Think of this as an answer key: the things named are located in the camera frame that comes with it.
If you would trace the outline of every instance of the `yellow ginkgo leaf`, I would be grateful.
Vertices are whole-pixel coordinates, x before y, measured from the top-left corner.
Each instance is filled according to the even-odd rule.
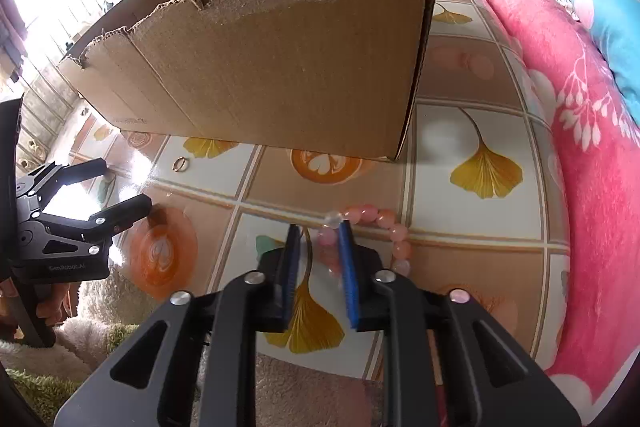
[[[483,200],[493,198],[494,195],[499,198],[505,197],[522,182],[522,169],[516,162],[489,149],[482,140],[473,118],[466,111],[460,111],[473,124],[479,144],[476,153],[451,173],[451,183],[469,192],[475,192]]]
[[[223,152],[238,146],[238,142],[228,142],[225,140],[209,140],[206,138],[187,138],[183,147],[196,158],[215,158]]]
[[[438,4],[442,8],[442,12],[434,15],[431,19],[437,22],[444,22],[445,24],[467,24],[473,19],[462,13],[450,12],[443,5]]]
[[[106,139],[113,132],[113,127],[108,124],[102,124],[98,129],[94,131],[94,139],[97,142],[101,142]]]
[[[344,338],[344,331],[340,323],[331,313],[314,301],[309,292],[313,251],[306,227],[304,232],[307,251],[306,270],[300,286],[296,289],[289,329],[284,333],[264,334],[267,342],[273,346],[285,347],[288,342],[289,350],[296,354],[338,347]]]

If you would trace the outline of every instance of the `bead bracelet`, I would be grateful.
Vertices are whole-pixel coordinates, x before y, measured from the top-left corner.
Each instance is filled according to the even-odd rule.
[[[392,269],[400,275],[409,275],[411,271],[411,264],[409,263],[411,243],[406,240],[409,236],[407,227],[402,223],[396,222],[396,214],[392,210],[378,210],[372,204],[349,206],[343,212],[329,212],[324,218],[324,225],[318,232],[318,244],[322,247],[319,260],[334,275],[339,275],[340,273],[340,262],[338,261],[337,253],[338,233],[336,230],[345,219],[348,219],[352,225],[375,223],[381,229],[388,230],[390,239],[394,244]]]

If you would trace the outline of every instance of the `blue pillow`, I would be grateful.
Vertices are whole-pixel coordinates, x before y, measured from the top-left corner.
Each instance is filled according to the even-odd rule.
[[[571,0],[640,125],[640,0]]]

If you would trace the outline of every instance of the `ginkgo leaf pattern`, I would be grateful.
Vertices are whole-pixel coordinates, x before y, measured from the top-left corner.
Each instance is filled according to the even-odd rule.
[[[436,4],[440,6],[443,11],[431,18],[434,21],[444,22],[445,24],[467,24],[473,20],[471,17],[462,13],[455,13],[447,10],[442,4],[438,2]]]
[[[522,169],[516,162],[493,152],[486,146],[476,122],[469,114],[460,111],[473,124],[478,134],[478,150],[451,173],[450,181],[469,192],[475,192],[479,198],[504,198],[522,182]]]
[[[284,247],[284,243],[273,237],[269,237],[268,235],[255,236],[255,251],[258,254],[258,261],[260,261],[263,253],[282,247]]]
[[[303,230],[306,240],[306,270],[300,286],[296,289],[289,329],[284,333],[264,334],[272,346],[285,347],[289,343],[289,350],[296,354],[338,347],[344,338],[340,323],[314,301],[309,292],[309,277],[314,256],[309,231],[306,227]]]
[[[97,200],[100,203],[100,206],[105,206],[109,198],[111,198],[111,194],[113,194],[113,188],[116,184],[116,175],[108,171],[106,174],[102,176],[100,180],[100,185],[98,185],[98,193]]]
[[[113,127],[108,124],[102,124],[98,129],[94,131],[94,139],[97,142],[105,140],[113,132]]]
[[[215,158],[238,146],[238,142],[208,140],[206,138],[187,138],[183,147],[196,158]]]

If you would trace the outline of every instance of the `black mount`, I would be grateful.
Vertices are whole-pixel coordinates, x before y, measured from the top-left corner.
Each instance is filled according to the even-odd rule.
[[[529,355],[463,290],[442,296],[383,269],[340,226],[353,259],[347,299],[358,331],[384,331],[385,426],[440,427],[427,329],[438,346],[450,427],[579,427],[580,418]],[[175,293],[95,371],[55,427],[187,427],[198,365],[209,344],[201,427],[255,426],[255,333],[289,324],[300,230],[222,291]]]
[[[0,102],[0,281],[12,277],[18,297],[7,298],[32,347],[55,343],[53,330],[36,317],[38,302],[53,283],[104,279],[109,275],[113,236],[148,216],[151,199],[139,194],[89,217],[88,221],[44,213],[60,187],[101,176],[98,158],[73,166],[49,163],[15,180],[15,147],[20,131],[20,98]]]

